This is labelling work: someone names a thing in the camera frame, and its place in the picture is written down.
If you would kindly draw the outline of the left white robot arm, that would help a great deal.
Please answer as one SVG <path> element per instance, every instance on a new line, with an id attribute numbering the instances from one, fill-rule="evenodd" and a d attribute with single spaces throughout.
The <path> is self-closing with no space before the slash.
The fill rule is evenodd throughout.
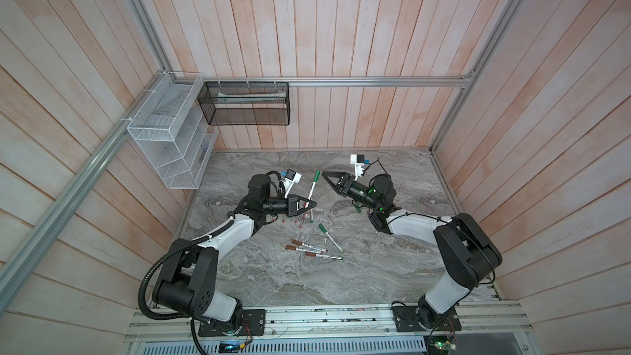
<path id="1" fill-rule="evenodd" d="M 243 303 L 216 288 L 218 264 L 240 243 L 270 222 L 271 216 L 296 217 L 316 202 L 284 194 L 284 185 L 271 195 L 271 174 L 256 174 L 247 194 L 219 227 L 192 240 L 180 238 L 149 269 L 139 287 L 141 312 L 152 320 L 189 318 L 218 322 L 229 330 L 242 324 Z"/>

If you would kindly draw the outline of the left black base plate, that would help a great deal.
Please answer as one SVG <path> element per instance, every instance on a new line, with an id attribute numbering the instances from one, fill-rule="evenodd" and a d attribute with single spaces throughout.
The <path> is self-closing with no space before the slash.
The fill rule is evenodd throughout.
<path id="1" fill-rule="evenodd" d="M 236 338 L 262 336 L 265 333 L 266 310 L 245 309 L 237 310 L 227 322 L 209 320 L 200 324 L 200 337 Z"/>

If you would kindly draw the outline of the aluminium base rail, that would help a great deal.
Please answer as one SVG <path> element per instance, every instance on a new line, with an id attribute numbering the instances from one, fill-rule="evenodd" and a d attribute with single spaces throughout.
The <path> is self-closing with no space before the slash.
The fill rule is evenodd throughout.
<path id="1" fill-rule="evenodd" d="M 247 335 L 253 342 L 243 353 L 281 354 L 368 354 L 423 353 L 427 338 L 450 339 L 463 353 L 472 335 L 481 335 L 493 346 L 513 348 L 519 354 L 539 353 L 529 338 L 533 328 L 518 302 L 460 302 L 442 327 L 425 330 L 417 323 L 415 305 L 331 305 L 249 307 L 248 327 L 238 336 L 221 332 L 200 333 L 208 354 L 220 353 L 220 344 L 241 343 Z"/>

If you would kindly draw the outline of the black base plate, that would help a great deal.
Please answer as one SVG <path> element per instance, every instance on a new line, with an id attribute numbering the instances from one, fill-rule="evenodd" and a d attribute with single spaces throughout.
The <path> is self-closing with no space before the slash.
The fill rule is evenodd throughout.
<path id="1" fill-rule="evenodd" d="M 265 333 L 266 310 L 245 309 L 237 310 L 227 322 L 209 320 L 200 324 L 200 337 L 236 338 L 262 336 Z"/>
<path id="2" fill-rule="evenodd" d="M 460 318 L 454 307 L 444 314 L 436 314 L 430 307 L 408 306 L 402 302 L 393 302 L 390 310 L 399 333 L 462 330 Z"/>

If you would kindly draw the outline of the lower brown marker pen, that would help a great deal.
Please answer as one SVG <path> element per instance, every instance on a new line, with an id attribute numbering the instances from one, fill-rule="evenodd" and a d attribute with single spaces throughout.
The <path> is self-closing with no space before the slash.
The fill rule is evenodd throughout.
<path id="1" fill-rule="evenodd" d="M 304 255 L 305 256 L 310 256 L 310 257 L 325 258 L 325 259 L 330 259 L 330 260 L 334 260 L 334 261 L 343 261 L 343 258 L 339 257 L 339 256 L 327 256 L 325 254 L 315 253 L 315 252 L 305 251 Z"/>

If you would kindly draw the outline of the horizontal aluminium wall rail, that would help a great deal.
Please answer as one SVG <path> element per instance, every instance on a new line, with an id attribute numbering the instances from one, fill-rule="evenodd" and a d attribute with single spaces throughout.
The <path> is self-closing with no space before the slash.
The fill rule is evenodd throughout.
<path id="1" fill-rule="evenodd" d="M 447 87 L 463 88 L 473 82 L 472 77 L 464 76 L 425 76 L 425 77 L 202 77 L 203 82 L 224 83 L 286 83 L 294 88 L 320 87 Z"/>

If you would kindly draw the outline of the left brown marker pen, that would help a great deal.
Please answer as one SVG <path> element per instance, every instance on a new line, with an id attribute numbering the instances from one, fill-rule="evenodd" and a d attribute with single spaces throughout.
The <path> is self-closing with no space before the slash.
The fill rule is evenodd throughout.
<path id="1" fill-rule="evenodd" d="M 319 253 L 316 252 L 316 251 L 310 251 L 310 250 L 307 250 L 307 249 L 298 248 L 296 246 L 291 246 L 291 245 L 286 245 L 285 249 L 288 250 L 288 251 L 302 252 L 302 253 L 305 253 L 305 254 L 307 254 L 309 256 L 318 256 L 319 255 Z"/>

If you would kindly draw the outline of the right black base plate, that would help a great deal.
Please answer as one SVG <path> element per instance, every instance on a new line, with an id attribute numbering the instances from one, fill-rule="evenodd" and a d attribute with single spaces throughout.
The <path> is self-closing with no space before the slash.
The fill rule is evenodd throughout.
<path id="1" fill-rule="evenodd" d="M 390 310 L 399 333 L 462 330 L 460 318 L 454 307 L 444 314 L 436 314 L 430 307 L 408 306 L 402 302 L 393 302 Z"/>

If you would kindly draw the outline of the upper brown marker pen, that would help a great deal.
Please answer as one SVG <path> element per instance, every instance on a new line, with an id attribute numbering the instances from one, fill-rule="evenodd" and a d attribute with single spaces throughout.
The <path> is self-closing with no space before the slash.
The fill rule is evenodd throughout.
<path id="1" fill-rule="evenodd" d="M 305 249 L 307 251 L 311 251 L 311 252 L 315 252 L 315 253 L 327 253 L 327 250 L 325 248 L 319 248 L 319 247 L 316 247 L 316 246 L 312 246 L 312 245 L 306 244 L 306 243 L 304 243 L 302 241 L 298 241 L 296 239 L 293 239 L 291 241 L 291 243 L 292 243 L 292 245 L 294 245 L 294 246 L 296 246 L 298 248 Z"/>

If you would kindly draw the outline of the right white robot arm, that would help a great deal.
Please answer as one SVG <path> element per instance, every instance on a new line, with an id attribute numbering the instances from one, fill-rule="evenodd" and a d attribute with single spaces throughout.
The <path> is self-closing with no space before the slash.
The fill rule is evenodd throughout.
<path id="1" fill-rule="evenodd" d="M 501 252 L 471 215 L 441 218 L 395 205 L 397 192 L 388 174 L 377 175 L 367 185 L 345 172 L 325 171 L 321 177 L 337 194 L 368 208 L 368 219 L 377 231 L 438 247 L 445 273 L 418 301 L 417 320 L 427 330 L 446 320 L 457 303 L 493 276 L 503 262 Z"/>

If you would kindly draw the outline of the brown marker pen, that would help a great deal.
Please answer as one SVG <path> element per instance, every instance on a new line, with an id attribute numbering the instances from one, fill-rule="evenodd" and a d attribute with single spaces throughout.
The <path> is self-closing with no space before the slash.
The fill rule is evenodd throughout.
<path id="1" fill-rule="evenodd" d="M 304 255 L 305 256 L 310 256 L 310 257 L 325 258 L 325 259 L 330 259 L 330 260 L 334 260 L 334 261 L 343 261 L 343 258 L 339 257 L 339 256 L 327 256 L 325 254 L 315 253 L 315 252 L 305 251 Z"/>
<path id="2" fill-rule="evenodd" d="M 315 253 L 327 253 L 327 250 L 325 248 L 319 248 L 319 247 L 316 247 L 316 246 L 312 246 L 312 245 L 306 244 L 306 243 L 304 243 L 302 241 L 298 241 L 296 239 L 293 239 L 291 241 L 291 243 L 292 243 L 292 245 L 294 245 L 294 246 L 296 246 L 298 248 L 305 249 L 307 251 L 311 251 L 311 252 L 315 252 Z"/>
<path id="3" fill-rule="evenodd" d="M 305 253 L 305 254 L 307 254 L 309 256 L 318 256 L 319 255 L 319 253 L 316 252 L 316 251 L 310 251 L 310 250 L 307 250 L 307 249 L 298 248 L 296 246 L 291 246 L 291 245 L 286 245 L 285 249 L 288 250 L 288 251 L 302 252 L 302 253 Z"/>

